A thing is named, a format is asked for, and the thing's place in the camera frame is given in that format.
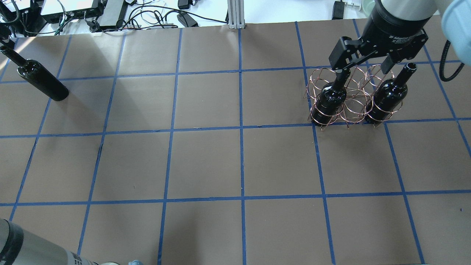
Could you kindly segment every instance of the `black cable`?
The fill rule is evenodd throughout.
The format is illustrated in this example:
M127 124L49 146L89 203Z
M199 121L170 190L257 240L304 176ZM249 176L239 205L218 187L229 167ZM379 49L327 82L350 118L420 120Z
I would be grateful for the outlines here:
M165 22L167 22L167 16L168 16L169 14L171 14L171 13L179 13L179 14L180 14L179 11L180 11L180 10L171 10L171 11L167 12L167 13L163 16L163 20L164 20Z
M142 28L106 29L106 30L104 30L103 32L106 33L106 32L123 31L123 30L144 30L144 29L147 29L147 28L157 27L157 26L162 26L162 27L169 26L170 28L178 28L178 26L177 26L177 25L174 25L174 24L161 24L161 25L152 25L152 26L147 26L147 27L142 27Z
M63 25L62 27L59 26L59 27L60 27L60 31L62 31L62 30L64 29L64 27L65 27L67 24L69 24L69 22L71 22L72 20L73 20L73 19L69 19L69 20L67 20L67 22L64 23L64 25ZM50 34L50 33L55 33L55 32L57 32L57 30L54 30L54 31L51 31L51 32L30 32L30 31L26 31L26 32L28 32L28 33L30 33L30 34Z
M460 66L458 66L458 69L450 76L450 77L445 77L445 63L447 60L447 55L448 55L448 50L450 49L451 42L447 40L445 42L445 46L443 47L443 52L442 52L442 57L440 59L440 66L439 66L439 75L440 75L440 80L443 82L449 82L453 80L463 69L464 63L460 63Z
M140 12L142 20L144 20L145 22L147 22L148 24L151 24L151 25L161 24L161 21L163 20L162 14L161 14L158 10L154 10L154 11L143 10L144 5L145 5L145 4L142 4L142 6L141 6L141 12ZM152 22L147 21L147 20L142 16L142 14L145 13L144 11L146 11L146 12L147 12L147 11L150 11L150 12L152 12L153 15L154 15L154 17L155 17L155 19L157 20L157 22L156 22L156 23L152 23Z
M147 3L142 3L142 4L138 4L138 3L136 3L136 5L138 5L138 6L145 6L145 5L148 5L148 4L150 4L150 3L152 3L152 1L150 1L150 2L147 2Z
M145 5L145 6L141 6L141 7L135 8L135 9L133 9L133 10L131 11L131 13L129 14L129 16L131 16L131 14L134 13L134 11L136 11L137 9L140 9L140 8L142 8L142 7L149 7L149 8L165 8L165 9L170 9L170 10L174 10L174 11L177 11L177 12L187 13L187 14L190 14L190 15L193 15L193 16L196 16L196 17L199 17L199 18L202 18L202 19L206 19L206 20L211 20L211 21L215 21L215 22L227 24L226 21L221 21L221 20L217 20L217 19L202 17L202 16L200 16L200 15L197 15L197 14L195 14L195 13L191 13L191 12L188 12L188 11L184 11L184 10L180 10L180 9L175 9L175 8L168 8L168 7L163 7L163 6L154 6L154 5Z
M154 18L157 20L157 22L154 23L154 22L149 22L149 21L145 20L145 19L142 17L142 14L144 14L144 13L152 13L152 15L154 15ZM160 20L161 20L161 19L158 17L158 15L157 15L156 13L154 13L153 11L150 11L150 10L142 10L142 11L140 11L139 13L137 13L136 15L140 15L141 18L142 18L142 20L144 20L145 22L147 22L147 23L149 23L149 24L151 24L151 25L156 25L156 24L160 23Z
M87 11L83 13L83 20L85 20L85 23L87 23L90 32L91 33L100 32L101 31L100 23L98 23L96 19L92 21L88 21L86 17L87 17Z
M10 25L10 24L15 23L16 21L18 21L20 19L20 10L18 9L18 6L16 5L15 0L11 0L11 3L13 4L13 7L15 8L16 18L13 19L12 21L2 22L2 23L0 23L0 25Z
M13 37L17 38L16 29L14 27L11 27L11 32L13 33Z

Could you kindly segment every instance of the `cable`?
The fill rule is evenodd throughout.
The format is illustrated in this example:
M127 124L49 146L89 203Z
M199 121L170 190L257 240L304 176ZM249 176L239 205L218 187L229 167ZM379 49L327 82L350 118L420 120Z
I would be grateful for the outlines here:
M83 13L83 20L85 20L85 23L87 23L90 32L91 33L100 32L101 31L100 23L98 23L96 19L92 21L88 21L86 17L87 17L87 11Z
M106 29L106 30L104 30L103 32L106 33L106 32L123 31L123 30L144 30L144 29L147 29L147 28L157 27L157 26L162 26L162 27L169 26L170 28L178 28L178 26L177 26L177 25L174 25L174 24L161 24L161 25L152 25L152 26L147 26L147 27L142 27L142 28Z
M16 5L15 0L11 0L11 3L13 4L13 7L15 7L15 12L16 12L16 18L13 19L12 21L7 21L7 22L2 22L0 25L10 25L12 23L15 23L20 19L20 10L18 9L18 6Z
M448 50L450 49L451 42L447 40L445 42L445 46L443 47L443 52L442 52L442 57L440 59L440 66L439 66L439 75L440 75L440 80L443 82L449 82L453 80L463 69L464 63L460 63L458 66L458 69L450 76L450 77L445 77L445 62L447 60L447 55L448 55Z
M171 14L171 13L179 13L179 14L180 14L180 12L177 11L177 10L171 10L171 11L167 12L167 13L163 16L163 20L164 20L165 22L167 22L167 16L168 16L169 14Z
M69 22L71 22L72 19L69 19L66 23L64 23L64 25L62 26L62 28L60 29L60 31L62 31L64 29L64 27L69 24ZM29 34L50 34L50 33L55 33L57 30L54 30L54 31L51 31L51 32L30 32L30 31L26 31L28 32Z
M177 12L187 13L187 14L190 14L190 15L193 15L193 16L196 16L196 17L199 17L199 18L202 18L202 19L206 19L206 20L211 20L211 21L214 21L214 22L219 22L219 23L227 24L226 21L221 21L221 20L217 20L217 19L202 17L202 16L200 16L200 15L197 15L197 14L195 14L195 13L191 13L191 12L188 12L188 11L183 11L183 10L180 10L180 9L168 8L168 7L163 7L163 6L154 6L154 5L145 5L145 6L141 6L141 7L135 8L135 9L133 9L133 10L131 11L131 13L129 14L129 16L131 16L132 13L134 13L134 11L136 11L137 9L143 8L143 7L170 9L170 10L174 10L174 11L177 11Z
M59 2L59 5L62 7L62 12L65 14L65 7L64 5L62 4L62 2L60 0L57 0L57 2Z
M131 25L132 25L133 27L136 27L136 26L134 25L134 22L136 22L138 28L140 28L140 26L138 25L138 23L137 23L137 21L135 20L135 18L136 18L137 16L139 16L141 13L145 13L145 12L151 12L151 13L155 14L154 12L152 12L152 11L150 11L150 10L141 11L140 13L137 13L136 15L134 15L133 17L131 17L121 28L124 29L124 27L125 27L127 24L129 24L130 22L131 22ZM163 25L163 24L160 22L160 20L159 20L158 18L156 18L156 19L158 20L158 22L155 23L155 24L151 23L151 24L153 24L152 26L161 26L162 28L164 28L165 25Z
M14 27L10 27L11 28L11 32L13 33L13 37L17 37L16 36L16 29Z

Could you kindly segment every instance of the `electronic device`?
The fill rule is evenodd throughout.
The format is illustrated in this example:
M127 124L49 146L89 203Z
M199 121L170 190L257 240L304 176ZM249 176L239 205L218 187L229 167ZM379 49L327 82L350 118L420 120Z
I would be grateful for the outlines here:
M58 23L64 10L71 18L98 17L103 14L101 0L44 0L41 16L51 24Z
M127 9L128 3L125 0L108 0L103 15L97 20L100 28L102 30L120 28Z
M191 0L178 0L179 9L190 9L192 1Z
M190 17L188 13L181 12L177 15L177 19L185 27L198 27L198 22Z
M37 1L16 0L16 4L20 10L20 17L23 23L16 21L11 24L12 28L16 33L23 34L24 36L36 36L36 34L32 32L41 31L46 23L40 16L41 8ZM16 10L11 0L0 2L0 13L8 21L12 21L16 18Z
M343 19L344 12L345 12L345 3L342 1L335 1L333 3L332 20Z

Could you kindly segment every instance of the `wine bottle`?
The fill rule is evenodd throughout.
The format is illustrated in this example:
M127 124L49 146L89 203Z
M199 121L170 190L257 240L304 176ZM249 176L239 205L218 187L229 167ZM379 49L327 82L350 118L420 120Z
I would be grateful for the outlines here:
M345 83L350 77L350 70L342 70L336 75L334 82L323 87L316 100L316 107L312 108L312 122L317 126L327 126L347 98Z
M38 61L25 59L7 46L1 46L5 54L18 68L18 74L41 92L55 101L61 101L69 95L69 90Z
M366 104L368 113L365 120L374 125L381 124L406 97L406 82L416 70L417 65L415 63L408 63L396 78L384 81L373 93L373 100L369 100Z

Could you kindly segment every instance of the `power adapter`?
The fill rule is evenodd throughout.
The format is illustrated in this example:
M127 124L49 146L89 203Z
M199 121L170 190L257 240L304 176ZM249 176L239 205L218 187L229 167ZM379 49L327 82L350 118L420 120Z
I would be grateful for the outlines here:
M343 19L343 12L345 11L345 3L342 1L335 1L333 3L332 20Z
M198 22L194 20L188 13L181 12L177 15L178 21L185 27L198 27Z
M191 0L178 0L179 9L190 9Z

